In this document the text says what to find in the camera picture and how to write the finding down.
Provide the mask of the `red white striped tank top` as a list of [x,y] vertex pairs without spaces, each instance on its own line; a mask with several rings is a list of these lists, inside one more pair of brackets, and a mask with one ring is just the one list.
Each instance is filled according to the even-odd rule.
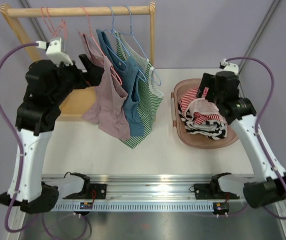
[[196,97],[198,90],[197,86],[190,87],[180,97],[178,104],[179,116],[197,125],[204,124],[206,121],[226,123],[215,104],[205,99],[208,89],[204,89],[201,97]]

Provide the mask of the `blue tank top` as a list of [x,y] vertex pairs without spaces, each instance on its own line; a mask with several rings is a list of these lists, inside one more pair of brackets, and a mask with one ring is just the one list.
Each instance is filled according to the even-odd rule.
[[120,76],[122,80],[122,88],[127,93],[127,98],[123,103],[123,110],[129,123],[130,135],[132,137],[142,136],[144,133],[144,126],[138,113],[139,67],[132,57],[128,57],[126,60],[121,60],[120,57],[117,56],[117,54],[113,51],[105,32],[97,29],[96,33],[101,50],[108,57],[113,65],[113,68]]

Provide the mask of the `mauve tank top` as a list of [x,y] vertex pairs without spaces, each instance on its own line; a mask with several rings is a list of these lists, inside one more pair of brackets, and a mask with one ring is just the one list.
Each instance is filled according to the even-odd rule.
[[112,63],[104,55],[95,41],[84,38],[88,46],[90,61],[104,69],[101,83],[94,88],[96,100],[82,119],[92,124],[105,133],[122,141],[130,138],[130,127],[122,108],[127,99],[127,92],[122,88],[116,74],[112,70]]

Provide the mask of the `black white striped tank top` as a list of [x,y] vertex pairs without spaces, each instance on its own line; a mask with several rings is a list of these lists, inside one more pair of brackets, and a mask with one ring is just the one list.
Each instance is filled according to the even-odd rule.
[[187,110],[186,117],[183,116],[180,105],[178,105],[178,114],[188,134],[202,134],[212,140],[222,140],[228,135],[228,127],[222,121],[208,119],[197,124],[196,118],[191,116],[189,110]]

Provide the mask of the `pink wire hanger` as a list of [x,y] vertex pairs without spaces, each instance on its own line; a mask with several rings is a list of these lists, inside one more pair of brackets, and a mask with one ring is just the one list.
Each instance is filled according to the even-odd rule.
[[49,14],[48,14],[48,9],[47,7],[41,7],[40,8],[40,13],[41,13],[41,17],[42,17],[42,20],[43,22],[45,23],[47,29],[49,30],[51,36],[54,38],[56,37],[56,30],[51,22],[51,19],[49,17]]

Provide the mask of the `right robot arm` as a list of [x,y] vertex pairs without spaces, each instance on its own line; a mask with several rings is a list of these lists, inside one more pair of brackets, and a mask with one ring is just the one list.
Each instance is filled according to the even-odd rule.
[[286,170],[276,159],[262,130],[256,124],[257,113],[248,98],[239,96],[240,81],[232,71],[204,73],[197,97],[207,90],[206,100],[214,103],[221,116],[236,133],[250,160],[254,177],[221,173],[212,177],[210,194],[221,198],[226,193],[243,197],[252,208],[286,200]]

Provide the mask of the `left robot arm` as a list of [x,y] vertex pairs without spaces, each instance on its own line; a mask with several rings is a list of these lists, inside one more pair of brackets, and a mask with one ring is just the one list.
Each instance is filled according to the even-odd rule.
[[13,179],[7,192],[0,194],[0,204],[13,204],[27,214],[40,214],[52,210],[60,198],[93,196],[90,177],[85,174],[74,172],[51,185],[41,181],[46,148],[61,114],[60,105],[74,89],[101,83],[104,68],[93,64],[85,54],[79,58],[84,72],[73,62],[57,65],[47,59],[29,66],[25,75],[27,88],[16,112],[14,130],[20,144],[13,176],[21,175],[21,179],[17,190],[17,180]]

